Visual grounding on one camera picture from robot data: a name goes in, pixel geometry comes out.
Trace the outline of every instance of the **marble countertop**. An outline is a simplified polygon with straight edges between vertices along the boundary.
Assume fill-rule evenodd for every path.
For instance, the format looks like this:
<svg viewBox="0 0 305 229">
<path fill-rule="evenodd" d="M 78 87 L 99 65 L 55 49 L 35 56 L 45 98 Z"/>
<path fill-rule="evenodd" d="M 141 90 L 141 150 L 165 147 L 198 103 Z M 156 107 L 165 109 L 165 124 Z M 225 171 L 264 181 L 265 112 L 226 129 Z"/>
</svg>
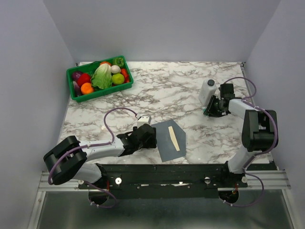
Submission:
<svg viewBox="0 0 305 229">
<path fill-rule="evenodd" d="M 186 156 L 161 161 L 158 149 L 143 149 L 129 156 L 92 161 L 101 164 L 218 164 L 231 159 L 241 146 L 243 120 L 235 115 L 212 118 L 203 115 L 198 99 L 205 79 L 217 87 L 225 80 L 243 76 L 236 62 L 127 62 L 132 88 L 77 103 L 70 99 L 60 139 L 75 135 L 79 140 L 111 138 L 103 123 L 104 114 L 119 106 L 152 116 L 152 124 L 173 119 L 186 132 Z M 243 79 L 233 81 L 235 95 L 248 95 Z M 127 111 L 108 115 L 115 135 L 132 130 L 136 118 Z M 268 163 L 266 156 L 255 163 Z"/>
</svg>

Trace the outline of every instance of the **lettuce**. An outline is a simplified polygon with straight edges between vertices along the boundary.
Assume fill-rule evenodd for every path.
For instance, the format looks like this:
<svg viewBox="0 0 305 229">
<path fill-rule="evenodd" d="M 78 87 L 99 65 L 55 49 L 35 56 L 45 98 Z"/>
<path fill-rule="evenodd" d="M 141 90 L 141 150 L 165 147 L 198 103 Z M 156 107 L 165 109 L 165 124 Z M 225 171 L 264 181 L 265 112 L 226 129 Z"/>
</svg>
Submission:
<svg viewBox="0 0 305 229">
<path fill-rule="evenodd" d="M 111 67 L 107 63 L 101 64 L 91 78 L 92 87 L 106 89 L 112 86 Z"/>
</svg>

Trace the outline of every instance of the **lime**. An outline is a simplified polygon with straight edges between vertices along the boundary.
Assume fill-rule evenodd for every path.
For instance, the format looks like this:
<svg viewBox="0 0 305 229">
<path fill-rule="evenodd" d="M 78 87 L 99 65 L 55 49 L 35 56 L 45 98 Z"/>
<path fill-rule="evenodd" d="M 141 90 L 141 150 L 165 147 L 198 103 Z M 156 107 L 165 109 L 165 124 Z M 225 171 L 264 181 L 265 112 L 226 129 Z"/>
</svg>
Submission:
<svg viewBox="0 0 305 229">
<path fill-rule="evenodd" d="M 124 83 L 125 81 L 125 78 L 122 74 L 120 73 L 117 73 L 117 74 L 114 74 L 112 76 L 112 82 L 115 84 L 115 85 L 119 85 L 119 84 L 122 84 Z"/>
</svg>

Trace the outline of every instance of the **green plastic tray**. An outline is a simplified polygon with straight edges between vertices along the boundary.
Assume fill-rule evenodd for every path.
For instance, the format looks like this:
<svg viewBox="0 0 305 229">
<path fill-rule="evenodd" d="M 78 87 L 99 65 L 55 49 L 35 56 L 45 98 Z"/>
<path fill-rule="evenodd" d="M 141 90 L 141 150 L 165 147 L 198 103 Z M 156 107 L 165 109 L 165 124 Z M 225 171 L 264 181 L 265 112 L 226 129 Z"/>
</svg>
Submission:
<svg viewBox="0 0 305 229">
<path fill-rule="evenodd" d="M 93 93 L 90 93 L 90 94 L 84 94 L 84 95 L 76 97 L 75 91 L 74 91 L 74 86 L 73 86 L 73 80 L 72 80 L 72 73 L 73 72 L 81 71 L 83 73 L 88 73 L 89 75 L 93 75 L 93 73 L 98 68 L 98 66 L 100 66 L 101 62 L 107 61 L 107 62 L 112 64 L 112 60 L 114 58 L 117 58 L 117 57 L 122 57 L 124 59 L 124 68 L 127 70 L 128 74 L 129 74 L 129 80 L 130 80 L 129 83 L 123 83 L 123 84 L 113 86 L 113 87 L 110 87 L 110 88 L 107 88 L 107 89 L 99 90 L 99 91 L 96 91 L 96 92 L 93 92 Z M 100 97 L 100 96 L 103 96 L 103 95 L 111 94 L 111 93 L 114 93 L 114 92 L 119 92 L 119 91 L 125 90 L 127 88 L 131 88 L 132 84 L 133 84 L 133 78 L 132 78 L 132 75 L 129 71 L 129 68 L 128 68 L 128 65 L 126 63 L 126 60 L 125 60 L 124 56 L 116 56 L 116 57 L 113 57 L 113 58 L 110 58 L 110 59 L 106 59 L 106 60 L 102 60 L 102 61 L 98 61 L 98 62 L 93 62 L 93 63 L 90 63 L 90 64 L 75 67 L 75 68 L 70 68 L 70 69 L 67 70 L 67 78 L 68 78 L 68 84 L 69 84 L 71 98 L 73 100 L 79 102 L 79 103 L 83 102 L 83 101 L 87 101 L 89 99 L 94 99 L 94 98 L 97 98 L 97 97 Z"/>
</svg>

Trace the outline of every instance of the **gray wall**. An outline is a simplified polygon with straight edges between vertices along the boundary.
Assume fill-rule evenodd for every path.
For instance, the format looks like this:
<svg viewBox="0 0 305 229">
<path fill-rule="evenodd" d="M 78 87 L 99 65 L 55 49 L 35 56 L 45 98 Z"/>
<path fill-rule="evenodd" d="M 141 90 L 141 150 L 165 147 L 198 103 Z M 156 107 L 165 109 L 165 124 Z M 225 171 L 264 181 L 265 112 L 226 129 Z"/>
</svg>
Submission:
<svg viewBox="0 0 305 229">
<path fill-rule="evenodd" d="M 277 112 L 280 140 L 273 156 L 287 171 L 300 216 L 305 216 L 304 60 L 305 1 L 282 0 L 246 63 L 246 73 L 257 84 L 257 104 Z"/>
<path fill-rule="evenodd" d="M 78 61 L 245 61 L 280 0 L 44 2 Z"/>
<path fill-rule="evenodd" d="M 2 0 L 0 31 L 0 227 L 26 228 L 74 61 L 41 0 Z"/>
</svg>

